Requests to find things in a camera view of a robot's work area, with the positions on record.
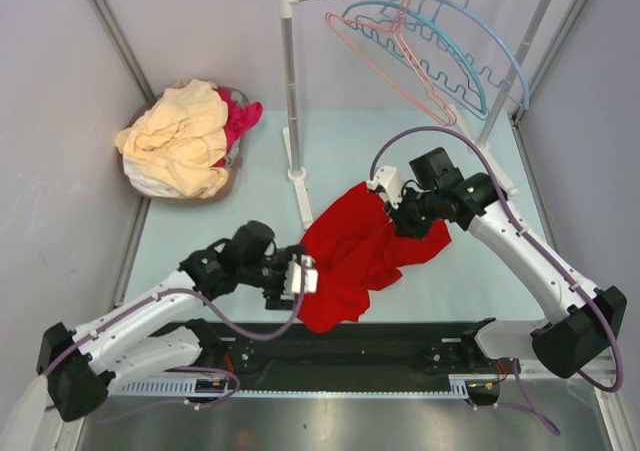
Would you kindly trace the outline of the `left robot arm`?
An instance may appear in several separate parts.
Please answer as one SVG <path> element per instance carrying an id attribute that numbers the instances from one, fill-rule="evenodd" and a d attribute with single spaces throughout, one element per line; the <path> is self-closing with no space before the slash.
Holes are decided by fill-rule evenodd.
<path id="1" fill-rule="evenodd" d="M 318 272 L 303 245 L 278 248 L 273 230 L 259 221 L 242 225 L 192 252 L 163 281 L 137 299 L 69 329 L 56 323 L 41 338 L 36 365 L 46 391 L 63 421 L 96 411 L 121 387 L 156 373 L 214 368 L 224 352 L 216 331 L 203 319 L 177 329 L 160 329 L 189 311 L 206 307 L 229 329 L 252 341 L 271 341 L 294 323 L 307 295 L 316 291 Z M 291 315 L 270 333 L 252 332 L 233 323 L 214 304 L 240 285 L 261 290 L 268 309 Z"/>

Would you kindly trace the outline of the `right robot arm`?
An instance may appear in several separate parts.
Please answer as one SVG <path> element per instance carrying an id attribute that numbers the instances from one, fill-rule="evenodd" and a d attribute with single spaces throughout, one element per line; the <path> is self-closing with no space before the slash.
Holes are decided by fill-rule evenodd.
<path id="1" fill-rule="evenodd" d="M 497 358 L 531 359 L 560 378 L 583 374 L 605 350 L 615 350 L 627 298 L 573 269 L 526 225 L 490 170 L 469 178 L 443 148 L 411 163 L 410 186 L 392 166 L 375 168 L 367 182 L 380 194 L 396 233 L 423 240 L 451 222 L 493 252 L 543 312 L 537 321 L 484 322 L 461 347 L 463 364 L 484 372 Z"/>

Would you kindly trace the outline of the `red t shirt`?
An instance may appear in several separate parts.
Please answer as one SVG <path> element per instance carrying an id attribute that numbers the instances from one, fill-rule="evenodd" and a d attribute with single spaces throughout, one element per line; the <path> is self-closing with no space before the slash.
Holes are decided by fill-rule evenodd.
<path id="1" fill-rule="evenodd" d="M 403 277 L 405 266 L 424 264 L 451 243 L 446 224 L 433 225 L 426 238 L 395 234 L 384 202 L 360 182 L 331 204 L 301 239 L 318 270 L 314 293 L 304 297 L 298 319 L 323 334 L 343 321 L 357 322 L 370 307 L 371 291 Z"/>

